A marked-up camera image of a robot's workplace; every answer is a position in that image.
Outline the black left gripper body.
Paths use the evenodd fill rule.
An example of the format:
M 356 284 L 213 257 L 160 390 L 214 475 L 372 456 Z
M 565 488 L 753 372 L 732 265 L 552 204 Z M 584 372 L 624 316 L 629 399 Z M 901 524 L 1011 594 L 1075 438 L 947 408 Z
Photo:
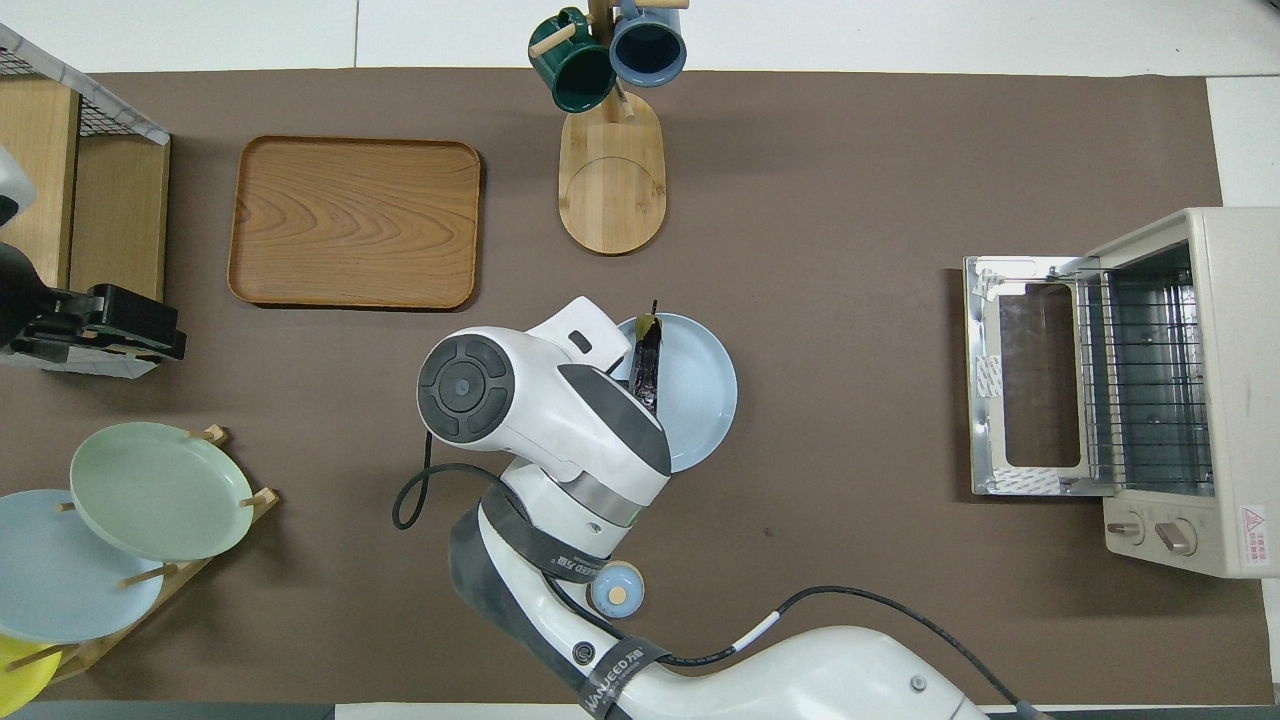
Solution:
M 186 357 L 178 311 L 115 284 L 96 284 L 87 293 L 47 290 L 18 318 L 18 352 L 46 361 L 65 363 L 73 348 L 148 360 Z

